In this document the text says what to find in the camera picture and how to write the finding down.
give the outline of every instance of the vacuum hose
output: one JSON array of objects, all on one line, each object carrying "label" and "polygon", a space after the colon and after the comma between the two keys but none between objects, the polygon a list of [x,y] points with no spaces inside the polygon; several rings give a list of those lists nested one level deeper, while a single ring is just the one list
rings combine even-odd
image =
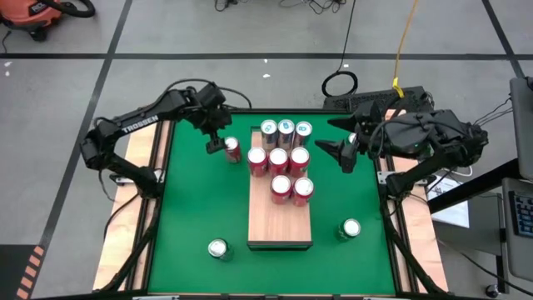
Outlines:
[{"label": "vacuum hose", "polygon": [[59,2],[55,2],[54,0],[38,0],[40,3],[48,5],[50,8],[56,9],[60,11],[61,13],[66,13],[67,15],[76,17],[76,18],[89,18],[94,16],[95,9],[94,5],[92,5],[92,2],[90,0],[80,0],[83,5],[87,7],[87,10],[80,11],[77,10],[74,5],[63,5]]}]

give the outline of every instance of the can lid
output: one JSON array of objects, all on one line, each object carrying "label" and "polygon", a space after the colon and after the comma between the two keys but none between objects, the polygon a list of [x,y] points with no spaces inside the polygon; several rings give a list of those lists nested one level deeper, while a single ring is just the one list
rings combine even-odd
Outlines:
[{"label": "can lid", "polygon": [[291,152],[291,160],[294,163],[307,163],[309,152],[304,147],[295,147]]},{"label": "can lid", "polygon": [[315,190],[315,186],[311,179],[302,177],[294,182],[294,189],[298,195],[309,196]]},{"label": "can lid", "polygon": [[350,237],[355,237],[361,232],[361,225],[356,219],[347,219],[344,221],[344,232]]},{"label": "can lid", "polygon": [[261,131],[267,134],[275,133],[277,130],[277,124],[274,120],[265,120],[261,123]]},{"label": "can lid", "polygon": [[226,137],[225,143],[227,150],[235,150],[239,146],[239,142],[234,137]]},{"label": "can lid", "polygon": [[286,151],[281,148],[276,148],[270,152],[270,155],[268,156],[268,159],[270,159],[271,163],[276,165],[281,165],[286,162],[288,159],[288,155],[286,154]]},{"label": "can lid", "polygon": [[277,124],[280,133],[292,133],[294,131],[294,123],[291,120],[281,120]]},{"label": "can lid", "polygon": [[291,179],[285,175],[278,175],[272,179],[272,191],[286,193],[291,190]]},{"label": "can lid", "polygon": [[357,133],[350,133],[350,135],[348,136],[348,142],[350,143],[353,143],[353,141],[355,141],[355,139],[357,138]]},{"label": "can lid", "polygon": [[215,258],[219,258],[226,253],[227,245],[221,238],[216,238],[209,243],[207,251]]},{"label": "can lid", "polygon": [[302,121],[296,125],[296,133],[298,133],[299,135],[303,137],[310,135],[312,131],[313,131],[313,127],[311,126],[309,122]]},{"label": "can lid", "polygon": [[252,163],[262,163],[267,158],[267,153],[263,148],[253,147],[248,151],[248,160]]}]

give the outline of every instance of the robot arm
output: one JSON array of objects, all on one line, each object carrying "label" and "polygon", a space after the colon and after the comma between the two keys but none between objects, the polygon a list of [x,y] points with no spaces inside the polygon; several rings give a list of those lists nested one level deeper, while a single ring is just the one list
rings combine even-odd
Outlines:
[{"label": "robot arm", "polygon": [[93,170],[109,169],[130,178],[139,187],[143,197],[155,198],[161,193],[161,184],[153,170],[138,167],[116,155],[114,148],[117,140],[156,122],[186,119],[202,134],[209,134],[210,141],[206,149],[208,153],[214,153],[225,147],[217,130],[232,124],[231,114],[222,105],[225,101],[220,88],[210,82],[199,92],[193,87],[166,90],[154,103],[112,120],[98,117],[94,128],[80,143],[83,160]]},{"label": "robot arm", "polygon": [[328,122],[355,133],[349,141],[319,140],[316,145],[332,155],[344,173],[351,173],[357,153],[377,158],[392,155],[424,159],[408,172],[386,178],[387,195],[400,197],[414,184],[442,168],[467,167],[481,157],[488,143],[487,132],[479,125],[460,122],[451,110],[409,112],[388,121],[375,103],[361,105],[350,117]]}]

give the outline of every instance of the wooden board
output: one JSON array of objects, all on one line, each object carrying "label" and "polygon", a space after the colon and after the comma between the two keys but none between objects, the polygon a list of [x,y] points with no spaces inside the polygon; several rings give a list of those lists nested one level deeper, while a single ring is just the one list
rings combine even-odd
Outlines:
[{"label": "wooden board", "polygon": [[[252,133],[252,147],[261,146],[261,133]],[[310,242],[309,205],[297,207],[271,200],[271,176],[250,176],[248,242]]]},{"label": "wooden board", "polygon": [[[393,113],[394,110],[387,111],[386,119],[389,119]],[[393,157],[392,161],[394,162],[394,168],[397,172],[409,171],[418,164],[417,160],[401,157]],[[427,201],[426,191],[423,187],[415,186],[411,193]],[[420,265],[422,265],[424,271],[426,271],[431,279],[433,279],[435,284],[447,291],[448,285],[446,282],[446,275],[444,274],[444,268],[442,267],[441,253],[437,245],[429,207],[426,203],[421,202],[420,199],[407,197],[402,202],[402,208],[413,256]],[[396,216],[394,217],[393,222],[396,225]],[[403,265],[403,272],[400,272],[402,287],[404,288],[404,291],[408,291],[406,285],[408,287],[409,280],[406,278],[407,272],[405,260],[399,251],[396,250],[396,254],[398,257],[398,263]],[[418,282],[418,288],[421,292],[425,291],[420,282]]]},{"label": "wooden board", "polygon": [[[154,124],[134,132],[130,136],[126,155],[124,156],[126,160],[137,166],[148,165],[150,154],[152,152],[155,128],[156,126]],[[169,122],[165,122],[163,124],[156,168],[162,166],[168,128]],[[118,187],[117,194],[115,195],[115,203],[112,207],[112,213],[121,207],[127,200],[131,199],[136,192],[137,189],[131,183]],[[102,255],[100,257],[100,263],[98,264],[97,276],[94,279],[93,289],[99,289],[108,284],[131,253],[135,231],[137,230],[137,220],[141,210],[141,202],[141,198],[137,197],[136,200],[116,215],[109,225],[106,239],[102,247]],[[147,223],[151,219],[153,211],[153,203],[150,204]],[[139,257],[137,263],[137,275],[133,284],[135,288],[140,288],[141,286],[145,260],[146,249]]]}]

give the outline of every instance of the yellow cable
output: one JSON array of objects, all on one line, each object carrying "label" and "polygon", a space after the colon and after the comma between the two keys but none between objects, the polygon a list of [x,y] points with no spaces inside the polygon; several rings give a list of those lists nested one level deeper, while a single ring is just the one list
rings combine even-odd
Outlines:
[{"label": "yellow cable", "polygon": [[400,98],[403,98],[405,95],[403,93],[403,90],[400,86],[398,86],[398,63],[400,62],[400,53],[401,53],[401,47],[403,47],[403,41],[406,39],[407,30],[409,30],[409,25],[411,25],[411,20],[413,19],[413,15],[415,14],[415,8],[418,4],[418,0],[415,0],[413,2],[413,7],[411,8],[411,12],[409,12],[409,17],[407,18],[407,24],[406,29],[403,31],[403,34],[401,35],[400,40],[400,46],[398,46],[398,52],[396,53],[396,62],[394,63],[394,77],[392,79],[392,88],[394,88],[397,92]]}]

